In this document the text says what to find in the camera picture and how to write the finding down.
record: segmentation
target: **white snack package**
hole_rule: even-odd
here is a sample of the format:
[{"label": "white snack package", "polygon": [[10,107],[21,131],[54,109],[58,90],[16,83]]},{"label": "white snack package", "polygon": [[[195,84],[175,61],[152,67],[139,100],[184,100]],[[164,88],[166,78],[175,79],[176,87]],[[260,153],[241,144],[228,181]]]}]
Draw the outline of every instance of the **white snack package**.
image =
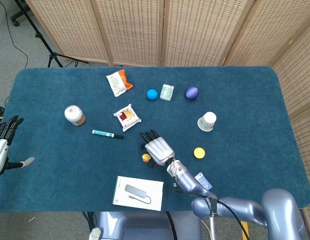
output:
[{"label": "white snack package", "polygon": [[133,85],[127,82],[125,69],[119,70],[111,75],[106,76],[115,97],[130,90]]},{"label": "white snack package", "polygon": [[131,108],[131,104],[114,113],[114,116],[118,118],[120,124],[123,126],[123,132],[134,126],[136,123],[141,122],[141,119]]}]

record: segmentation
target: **blue ball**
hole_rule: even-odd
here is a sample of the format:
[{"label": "blue ball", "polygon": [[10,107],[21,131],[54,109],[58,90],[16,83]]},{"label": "blue ball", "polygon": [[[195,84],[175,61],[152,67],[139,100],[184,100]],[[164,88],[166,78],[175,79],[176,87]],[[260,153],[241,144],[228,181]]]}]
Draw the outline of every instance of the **blue ball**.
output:
[{"label": "blue ball", "polygon": [[155,89],[151,88],[150,90],[148,90],[147,98],[149,100],[155,100],[157,98],[157,96],[158,96],[158,93],[157,93],[157,91]]},{"label": "blue ball", "polygon": [[195,86],[190,86],[186,90],[186,98],[188,99],[195,99],[196,97],[198,97],[198,94],[198,88],[196,88]]}]

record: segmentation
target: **paper cup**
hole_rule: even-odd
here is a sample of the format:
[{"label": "paper cup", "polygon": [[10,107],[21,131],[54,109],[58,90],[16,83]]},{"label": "paper cup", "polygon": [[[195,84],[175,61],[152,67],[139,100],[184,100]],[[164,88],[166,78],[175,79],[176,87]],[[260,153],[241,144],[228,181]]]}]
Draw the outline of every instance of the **paper cup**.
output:
[{"label": "paper cup", "polygon": [[217,116],[213,112],[208,111],[198,119],[197,124],[202,131],[210,132],[213,129],[216,120]]}]

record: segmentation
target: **yellow ball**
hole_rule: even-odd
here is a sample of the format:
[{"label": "yellow ball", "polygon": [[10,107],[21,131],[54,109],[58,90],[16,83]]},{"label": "yellow ball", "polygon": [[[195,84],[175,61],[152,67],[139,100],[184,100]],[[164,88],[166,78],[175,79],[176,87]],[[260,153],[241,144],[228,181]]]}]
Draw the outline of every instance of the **yellow ball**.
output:
[{"label": "yellow ball", "polygon": [[202,159],[204,156],[205,156],[205,150],[201,147],[197,147],[195,148],[194,150],[194,156],[197,158],[197,159]]}]

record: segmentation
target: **robot fingers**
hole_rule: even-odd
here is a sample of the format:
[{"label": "robot fingers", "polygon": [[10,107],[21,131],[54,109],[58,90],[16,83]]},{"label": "robot fingers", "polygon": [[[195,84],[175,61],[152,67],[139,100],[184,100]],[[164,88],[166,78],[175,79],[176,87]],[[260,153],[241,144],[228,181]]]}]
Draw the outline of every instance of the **robot fingers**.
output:
[{"label": "robot fingers", "polygon": [[145,140],[146,143],[150,143],[151,141],[160,137],[158,133],[155,132],[155,130],[150,130],[150,132],[148,131],[140,132],[139,134]]},{"label": "robot fingers", "polygon": [[5,127],[3,128],[3,130],[1,131],[1,134],[0,134],[0,139],[3,139],[5,138],[6,134],[8,133],[9,131],[9,128],[12,126],[12,124],[14,122],[16,122],[18,119],[18,116],[13,116],[10,120],[8,120],[5,124]]},{"label": "robot fingers", "polygon": [[12,125],[8,128],[8,131],[6,132],[5,136],[3,137],[4,139],[7,140],[7,145],[11,144],[11,141],[13,140],[14,136],[15,136],[15,131],[18,127],[18,125],[20,125],[22,122],[24,121],[23,118],[20,118],[18,120],[16,120],[15,122],[12,123]]}]

